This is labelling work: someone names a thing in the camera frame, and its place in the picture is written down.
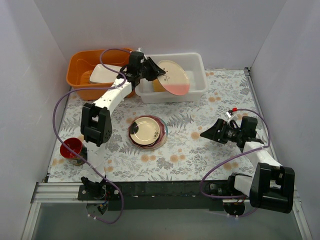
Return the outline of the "woven bamboo tray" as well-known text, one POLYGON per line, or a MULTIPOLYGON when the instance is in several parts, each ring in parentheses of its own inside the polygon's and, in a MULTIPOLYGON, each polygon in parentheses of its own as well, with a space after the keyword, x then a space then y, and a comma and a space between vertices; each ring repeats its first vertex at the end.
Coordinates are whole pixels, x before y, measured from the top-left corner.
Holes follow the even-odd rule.
POLYGON ((167 90, 161 85, 158 79, 152 82, 154 92, 166 92, 167 90))

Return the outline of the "cream and pink plate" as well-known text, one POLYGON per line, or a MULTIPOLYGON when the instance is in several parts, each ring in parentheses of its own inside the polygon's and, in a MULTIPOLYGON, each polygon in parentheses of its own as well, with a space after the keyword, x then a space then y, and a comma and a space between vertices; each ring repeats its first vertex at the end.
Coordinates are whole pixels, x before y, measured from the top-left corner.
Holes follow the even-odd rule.
POLYGON ((157 65, 166 72, 157 78, 166 92, 175 96, 184 96, 189 92, 190 80, 180 65, 171 60, 161 60, 157 65))

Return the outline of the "cream and black plate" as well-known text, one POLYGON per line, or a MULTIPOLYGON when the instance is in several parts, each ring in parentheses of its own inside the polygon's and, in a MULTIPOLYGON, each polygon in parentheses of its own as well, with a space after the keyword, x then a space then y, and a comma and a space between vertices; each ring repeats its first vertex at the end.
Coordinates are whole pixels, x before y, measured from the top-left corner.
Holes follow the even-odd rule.
POLYGON ((160 125, 148 116, 135 119, 128 128, 130 138, 138 145, 153 144, 160 136, 160 125))

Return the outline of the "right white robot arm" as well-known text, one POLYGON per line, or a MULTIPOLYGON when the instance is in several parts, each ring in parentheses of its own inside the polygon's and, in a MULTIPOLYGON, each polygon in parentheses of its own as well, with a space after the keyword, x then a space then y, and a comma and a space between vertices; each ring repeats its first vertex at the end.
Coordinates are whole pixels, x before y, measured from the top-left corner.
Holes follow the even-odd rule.
POLYGON ((241 156, 247 156, 254 175, 232 173, 227 179, 226 198, 248 197, 252 207, 288 214, 293 208, 295 171, 278 163, 257 137, 255 117, 245 116, 241 124, 219 118, 200 136, 220 144, 233 142, 241 156))

